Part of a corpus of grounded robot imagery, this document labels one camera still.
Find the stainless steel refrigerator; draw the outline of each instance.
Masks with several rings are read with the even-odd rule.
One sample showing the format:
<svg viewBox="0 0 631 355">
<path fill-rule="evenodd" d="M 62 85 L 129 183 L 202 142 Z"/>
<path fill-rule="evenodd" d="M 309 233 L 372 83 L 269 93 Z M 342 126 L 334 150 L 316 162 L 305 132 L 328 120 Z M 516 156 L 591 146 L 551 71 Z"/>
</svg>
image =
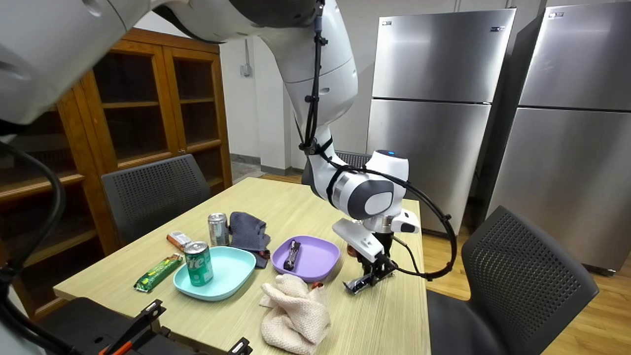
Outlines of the stainless steel refrigerator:
<svg viewBox="0 0 631 355">
<path fill-rule="evenodd" d="M 458 233 L 494 107 L 516 10 L 380 20 L 370 148 L 411 160 L 423 189 Z M 427 231 L 445 231 L 427 213 Z"/>
<path fill-rule="evenodd" d="M 547 8 L 490 203 L 604 272 L 631 250 L 630 34 L 630 2 Z"/>
</svg>

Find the door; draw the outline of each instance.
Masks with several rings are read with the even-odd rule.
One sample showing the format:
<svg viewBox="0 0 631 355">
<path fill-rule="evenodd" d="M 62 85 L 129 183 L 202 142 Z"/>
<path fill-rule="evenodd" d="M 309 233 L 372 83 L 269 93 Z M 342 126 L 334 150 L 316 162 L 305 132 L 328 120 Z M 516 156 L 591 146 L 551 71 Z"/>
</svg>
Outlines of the door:
<svg viewBox="0 0 631 355">
<path fill-rule="evenodd" d="M 443 105 L 376 101 L 372 107 L 372 150 L 395 150 L 411 160 L 411 183 L 425 191 L 458 233 L 474 170 L 488 126 L 490 105 Z M 423 227 L 445 233 L 435 215 Z"/>
</svg>

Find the green can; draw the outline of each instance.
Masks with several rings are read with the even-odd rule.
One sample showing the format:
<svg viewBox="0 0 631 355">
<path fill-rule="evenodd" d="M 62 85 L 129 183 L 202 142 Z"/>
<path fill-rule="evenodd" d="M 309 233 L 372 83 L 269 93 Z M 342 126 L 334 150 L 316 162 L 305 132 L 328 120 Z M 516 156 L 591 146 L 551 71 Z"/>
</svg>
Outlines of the green can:
<svg viewBox="0 0 631 355">
<path fill-rule="evenodd" d="M 194 286 L 204 286 L 214 280 L 214 260 L 208 243 L 188 243 L 184 249 L 186 268 Z"/>
</svg>

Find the purple plate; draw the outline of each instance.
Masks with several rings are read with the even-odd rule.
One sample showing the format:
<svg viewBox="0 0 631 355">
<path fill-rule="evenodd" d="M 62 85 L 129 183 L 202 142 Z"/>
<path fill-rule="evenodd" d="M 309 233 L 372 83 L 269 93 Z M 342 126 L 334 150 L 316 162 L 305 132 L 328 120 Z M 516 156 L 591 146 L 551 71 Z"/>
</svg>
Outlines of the purple plate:
<svg viewBox="0 0 631 355">
<path fill-rule="evenodd" d="M 293 241 L 301 243 L 301 258 L 299 258 L 297 270 L 287 270 L 285 260 L 289 258 Z M 336 245 L 324 239 L 307 237 L 307 235 L 289 239 L 273 254 L 277 272 L 297 274 L 309 284 L 324 282 L 336 268 L 338 260 L 340 260 L 340 249 Z"/>
</svg>

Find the table top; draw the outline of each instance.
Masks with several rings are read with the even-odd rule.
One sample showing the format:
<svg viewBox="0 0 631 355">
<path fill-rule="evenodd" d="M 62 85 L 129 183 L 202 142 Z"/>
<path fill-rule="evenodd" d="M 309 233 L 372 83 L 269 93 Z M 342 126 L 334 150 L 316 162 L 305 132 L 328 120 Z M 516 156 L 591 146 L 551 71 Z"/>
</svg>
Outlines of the table top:
<svg viewBox="0 0 631 355">
<path fill-rule="evenodd" d="M 419 205 L 411 201 L 407 207 L 419 211 Z M 192 239 L 210 241 L 208 215 L 234 211 L 251 213 L 267 223 L 267 233 L 273 239 L 271 250 L 297 235 L 326 239 L 342 250 L 342 268 L 326 286 L 332 327 L 318 353 L 431 353 L 425 280 L 395 272 L 370 290 L 348 294 L 344 282 L 360 278 L 364 270 L 356 258 L 346 254 L 346 241 L 334 231 L 344 213 L 299 183 L 245 179 L 68 278 L 56 286 L 56 292 L 64 298 L 92 298 L 127 316 L 137 316 L 147 304 L 161 298 L 167 306 L 161 323 L 174 333 L 224 351 L 232 349 L 240 337 L 247 337 L 257 355 L 283 353 L 261 337 L 267 312 L 259 306 L 261 286 L 277 276 L 273 260 L 265 270 L 255 270 L 249 282 L 224 302 L 200 302 L 180 294 L 174 288 L 176 272 L 153 294 L 135 290 L 135 282 L 145 272 L 176 252 L 167 241 L 169 233 L 180 231 Z M 423 266 L 421 233 L 401 233 L 399 237 L 415 250 L 417 262 Z M 401 245 L 395 243 L 391 254 L 403 268 L 413 270 L 411 256 Z"/>
</svg>

